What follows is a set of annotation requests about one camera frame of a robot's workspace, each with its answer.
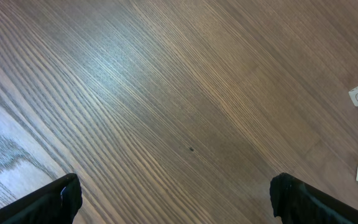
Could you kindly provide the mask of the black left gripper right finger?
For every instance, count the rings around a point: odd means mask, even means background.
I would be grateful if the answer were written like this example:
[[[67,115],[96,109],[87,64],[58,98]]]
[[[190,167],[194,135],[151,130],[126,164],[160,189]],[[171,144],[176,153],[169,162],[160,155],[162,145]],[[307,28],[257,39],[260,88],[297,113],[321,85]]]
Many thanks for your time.
[[[281,173],[270,182],[273,215],[289,224],[358,224],[358,210],[308,185]]]

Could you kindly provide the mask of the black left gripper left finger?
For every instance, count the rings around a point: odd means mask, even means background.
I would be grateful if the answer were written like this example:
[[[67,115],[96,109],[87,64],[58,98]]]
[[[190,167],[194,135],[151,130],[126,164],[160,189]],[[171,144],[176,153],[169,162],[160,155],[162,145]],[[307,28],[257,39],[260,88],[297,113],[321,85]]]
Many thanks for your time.
[[[72,223],[83,203],[80,180],[69,173],[0,209],[0,223]]]

